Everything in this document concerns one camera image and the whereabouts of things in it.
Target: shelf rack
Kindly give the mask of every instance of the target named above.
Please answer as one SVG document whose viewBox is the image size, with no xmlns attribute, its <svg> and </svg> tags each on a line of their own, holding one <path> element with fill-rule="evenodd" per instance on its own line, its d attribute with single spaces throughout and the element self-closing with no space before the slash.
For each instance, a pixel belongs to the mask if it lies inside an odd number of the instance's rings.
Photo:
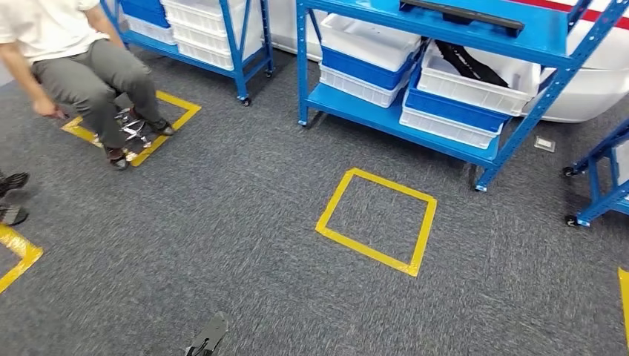
<svg viewBox="0 0 629 356">
<path fill-rule="evenodd" d="M 564 168 L 563 174 L 572 177 L 577 174 L 588 173 L 590 179 L 590 195 L 592 202 L 588 207 L 581 210 L 577 215 L 567 215 L 566 223 L 569 226 L 590 226 L 592 220 L 600 217 L 604 213 L 614 210 L 619 213 L 629 215 L 629 200 L 625 199 L 629 195 L 629 180 L 619 184 L 618 182 L 618 159 L 614 148 L 629 139 L 629 119 L 626 119 L 619 127 L 612 131 L 599 143 L 592 151 L 587 153 L 578 162 Z M 601 194 L 599 181 L 599 171 L 596 163 L 601 159 L 608 158 L 610 163 L 612 186 L 610 190 Z"/>
<path fill-rule="evenodd" d="M 567 35 L 580 20 L 590 0 L 579 0 L 572 11 L 563 13 L 543 7 L 534 7 L 506 0 L 431 0 L 440 4 L 462 7 L 520 21 L 525 28 L 519 36 L 508 36 L 491 24 L 473 22 L 470 25 L 454 24 L 442 19 L 441 13 L 421 8 L 400 11 L 395 0 L 297 0 L 297 75 L 299 96 L 299 124 L 307 126 L 308 109 L 330 113 L 393 136 L 406 139 L 435 151 L 448 154 L 483 167 L 475 184 L 477 191 L 487 191 L 504 163 L 513 155 L 546 110 L 575 76 L 577 70 L 596 49 L 611 28 L 622 17 L 629 0 L 611 0 L 590 32 L 570 55 L 566 54 Z M 337 13 L 342 16 L 417 33 L 466 47 L 501 54 L 545 67 L 558 68 L 553 80 L 537 105 L 529 112 L 515 131 L 500 146 L 497 137 L 486 150 L 407 128 L 398 123 L 402 111 L 401 97 L 384 109 L 357 99 L 340 90 L 317 84 L 309 93 L 306 59 L 306 16 L 314 17 L 313 10 Z M 319 40 L 320 32 L 313 21 Z"/>
<path fill-rule="evenodd" d="M 101 5 L 105 14 L 114 25 L 120 38 L 125 45 L 136 45 L 142 47 L 151 52 L 161 54 L 163 56 L 176 59 L 180 62 L 199 67 L 201 69 L 209 70 L 224 76 L 232 78 L 236 84 L 237 98 L 245 106 L 251 104 L 251 98 L 247 91 L 247 82 L 260 70 L 265 69 L 266 76 L 271 77 L 274 70 L 273 52 L 271 49 L 271 29 L 269 27 L 269 6 L 267 0 L 260 0 L 260 9 L 262 13 L 262 24 L 264 33 L 264 45 L 258 51 L 250 55 L 248 58 L 243 58 L 244 45 L 246 43 L 245 38 L 247 35 L 247 23 L 249 18 L 249 10 L 251 9 L 251 1 L 246 0 L 245 18 L 243 22 L 243 31 L 240 38 L 240 48 L 236 46 L 236 39 L 234 35 L 233 27 L 231 26 L 231 15 L 229 13 L 228 0 L 218 0 L 220 7 L 223 11 L 223 17 L 225 19 L 225 31 L 227 32 L 227 38 L 229 41 L 229 49 L 231 51 L 231 59 L 234 63 L 233 70 L 226 70 L 221 67 L 210 65 L 205 62 L 201 62 L 197 59 L 184 56 L 179 53 L 177 45 L 169 45 L 164 42 L 159 42 L 147 36 L 143 36 L 140 33 L 133 32 L 131 30 L 122 30 L 120 28 L 120 0 L 113 0 L 113 11 L 109 8 L 106 0 L 101 0 Z"/>
</svg>

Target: black bar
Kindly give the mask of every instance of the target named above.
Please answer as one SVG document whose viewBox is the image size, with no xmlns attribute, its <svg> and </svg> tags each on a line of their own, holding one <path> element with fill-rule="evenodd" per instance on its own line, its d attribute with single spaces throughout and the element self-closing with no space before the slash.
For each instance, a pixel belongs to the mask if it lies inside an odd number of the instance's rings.
<svg viewBox="0 0 629 356">
<path fill-rule="evenodd" d="M 439 11 L 443 14 L 444 20 L 456 24 L 470 24 L 472 21 L 480 21 L 488 24 L 496 24 L 507 29 L 507 33 L 512 37 L 517 37 L 524 29 L 524 24 L 520 21 L 497 17 L 488 13 L 479 13 L 464 9 L 423 0 L 400 0 L 400 10 L 405 10 L 405 5 L 421 7 L 423 9 Z"/>
</svg>

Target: gray carpet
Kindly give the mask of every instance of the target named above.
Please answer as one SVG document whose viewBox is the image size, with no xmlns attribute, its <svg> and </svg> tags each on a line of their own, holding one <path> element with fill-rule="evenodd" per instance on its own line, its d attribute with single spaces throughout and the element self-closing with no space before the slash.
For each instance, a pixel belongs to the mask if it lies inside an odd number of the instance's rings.
<svg viewBox="0 0 629 356">
<path fill-rule="evenodd" d="M 530 137 L 480 194 L 456 159 L 334 117 L 303 130 L 293 56 L 255 78 L 250 108 L 229 79 L 142 58 L 202 110 L 123 173 L 15 85 L 0 94 L 1 168 L 33 175 L 8 199 L 30 209 L 19 232 L 45 251 L 0 294 L 0 354 L 183 355 L 222 310 L 233 326 L 217 356 L 626 355 L 616 269 L 629 268 L 629 218 L 564 226 L 587 183 L 558 171 L 628 100 L 582 125 L 540 124 L 557 152 Z M 417 278 L 315 232 L 352 167 L 438 200 Z M 357 179 L 330 227 L 408 260 L 423 207 Z"/>
</svg>

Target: stacked bins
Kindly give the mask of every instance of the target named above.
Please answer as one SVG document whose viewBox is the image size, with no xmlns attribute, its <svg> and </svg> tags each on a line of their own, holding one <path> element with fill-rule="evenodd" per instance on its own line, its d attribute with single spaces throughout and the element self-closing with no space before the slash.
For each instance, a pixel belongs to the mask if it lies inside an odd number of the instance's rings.
<svg viewBox="0 0 629 356">
<path fill-rule="evenodd" d="M 421 37 L 336 14 L 320 29 L 320 83 L 388 108 L 409 81 Z"/>
<path fill-rule="evenodd" d="M 539 89 L 537 64 L 466 48 L 474 59 L 491 67 L 508 85 L 504 88 L 461 76 L 431 43 L 412 76 L 404 97 L 400 124 L 486 149 L 511 116 Z"/>
<path fill-rule="evenodd" d="M 179 52 L 201 62 L 233 70 L 232 52 L 229 46 L 225 17 L 219 0 L 161 0 L 166 9 L 168 22 L 173 27 Z M 243 60 L 261 47 L 262 16 L 258 1 L 251 0 L 244 46 L 240 45 L 245 18 L 245 0 L 229 0 L 234 40 L 242 48 Z"/>
<path fill-rule="evenodd" d="M 121 0 L 129 28 L 133 32 L 174 45 L 170 24 L 166 21 L 164 7 L 159 0 Z"/>
</svg>

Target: man's hand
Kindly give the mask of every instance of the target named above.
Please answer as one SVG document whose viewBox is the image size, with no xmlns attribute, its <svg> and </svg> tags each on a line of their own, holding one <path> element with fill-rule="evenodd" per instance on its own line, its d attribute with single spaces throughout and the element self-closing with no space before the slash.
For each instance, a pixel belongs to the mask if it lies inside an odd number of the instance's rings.
<svg viewBox="0 0 629 356">
<path fill-rule="evenodd" d="M 47 96 L 37 99 L 33 102 L 33 109 L 36 113 L 46 117 L 63 117 L 63 113 L 59 107 L 55 105 Z"/>
</svg>

